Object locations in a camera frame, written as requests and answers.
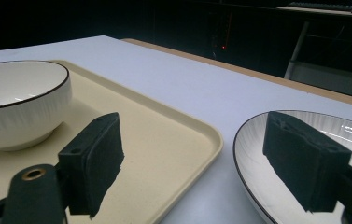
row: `beige tray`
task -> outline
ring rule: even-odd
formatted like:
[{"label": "beige tray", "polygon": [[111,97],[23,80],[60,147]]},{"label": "beige tray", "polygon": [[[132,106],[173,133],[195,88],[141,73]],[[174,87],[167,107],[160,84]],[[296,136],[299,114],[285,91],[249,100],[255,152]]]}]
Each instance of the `beige tray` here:
[{"label": "beige tray", "polygon": [[125,160],[97,216],[69,216],[76,223],[155,223],[222,149],[213,127],[71,63],[73,101],[66,120],[41,144],[0,151],[0,199],[19,170],[57,163],[57,153],[90,121],[119,112]]}]

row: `desk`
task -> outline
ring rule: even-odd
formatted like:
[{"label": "desk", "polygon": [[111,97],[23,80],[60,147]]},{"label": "desk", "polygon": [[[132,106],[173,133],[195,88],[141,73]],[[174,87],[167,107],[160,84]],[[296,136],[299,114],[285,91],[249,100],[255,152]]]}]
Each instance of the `desk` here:
[{"label": "desk", "polygon": [[221,132],[221,154],[162,223],[263,223],[243,191],[232,157],[237,130],[253,116],[290,109],[352,119],[350,96],[136,40],[96,36],[0,50],[0,62],[32,59],[77,64]]}]

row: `white plate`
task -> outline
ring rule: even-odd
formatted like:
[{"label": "white plate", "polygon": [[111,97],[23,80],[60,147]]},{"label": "white plate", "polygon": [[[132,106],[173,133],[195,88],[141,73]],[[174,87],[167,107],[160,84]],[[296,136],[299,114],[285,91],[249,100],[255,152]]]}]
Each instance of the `white plate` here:
[{"label": "white plate", "polygon": [[[352,150],[352,121],[305,111],[279,111],[301,119]],[[251,202],[268,223],[341,223],[344,207],[338,202],[333,213],[305,212],[262,154],[268,113],[242,125],[233,143],[238,173]]]}]

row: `white table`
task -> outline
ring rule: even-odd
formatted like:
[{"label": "white table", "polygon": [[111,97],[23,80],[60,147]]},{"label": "white table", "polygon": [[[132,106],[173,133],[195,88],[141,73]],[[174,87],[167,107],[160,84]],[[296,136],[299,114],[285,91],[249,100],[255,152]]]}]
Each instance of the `white table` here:
[{"label": "white table", "polygon": [[169,49],[157,49],[97,36],[0,50],[0,62],[66,60],[216,127],[224,139],[221,154],[162,223],[263,223],[243,190],[232,155],[233,138],[251,117],[287,109],[352,119],[352,105],[345,103],[352,103],[352,97]]}]

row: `circular hole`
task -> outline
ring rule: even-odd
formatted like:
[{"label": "circular hole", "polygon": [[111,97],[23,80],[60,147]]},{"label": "circular hole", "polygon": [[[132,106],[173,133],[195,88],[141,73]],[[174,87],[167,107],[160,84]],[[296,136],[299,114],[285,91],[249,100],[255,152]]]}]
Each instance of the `circular hole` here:
[{"label": "circular hole", "polygon": [[71,153],[79,153],[80,151],[80,148],[74,148],[71,150]]},{"label": "circular hole", "polygon": [[41,177],[46,173],[45,169],[42,168],[35,168],[33,170],[29,170],[26,173],[23,174],[21,177],[23,180],[35,180]]}]

